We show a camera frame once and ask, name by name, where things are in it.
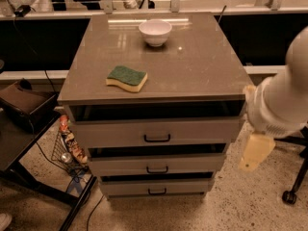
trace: chair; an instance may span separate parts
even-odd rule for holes
[[[304,127],[302,130],[300,130],[300,133],[302,134],[303,138],[289,136],[284,139],[276,139],[276,141],[283,141],[305,146],[305,148],[299,153],[299,156],[304,158],[304,162],[302,163],[293,187],[290,191],[284,191],[282,195],[282,200],[287,204],[296,203],[295,193],[299,190],[300,185],[308,170],[308,128]]]

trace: bag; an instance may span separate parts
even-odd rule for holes
[[[50,117],[57,105],[58,95],[34,91],[25,79],[0,90],[0,107],[17,126],[35,133]]]

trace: sponge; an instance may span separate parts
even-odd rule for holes
[[[130,92],[139,92],[147,80],[147,73],[117,65],[107,76],[107,86],[118,86]]]

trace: gray countertop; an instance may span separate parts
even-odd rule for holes
[[[162,46],[148,46],[138,26],[150,18],[172,24]],[[116,65],[148,74],[139,93],[106,86]],[[63,105],[138,103],[157,100],[244,99],[252,84],[210,13],[94,15],[59,96]]]

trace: floor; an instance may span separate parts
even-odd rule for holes
[[[51,159],[59,123],[38,144]],[[308,181],[297,193],[294,206],[282,202],[301,166],[302,147],[278,142],[269,157],[253,172],[238,170],[251,127],[246,122],[231,144],[216,183],[205,196],[102,197],[97,184],[69,230],[307,230]],[[36,178],[65,191],[71,178],[51,165],[35,145],[21,162]],[[7,230],[59,230],[69,208],[49,197],[0,179],[0,212],[13,215]]]

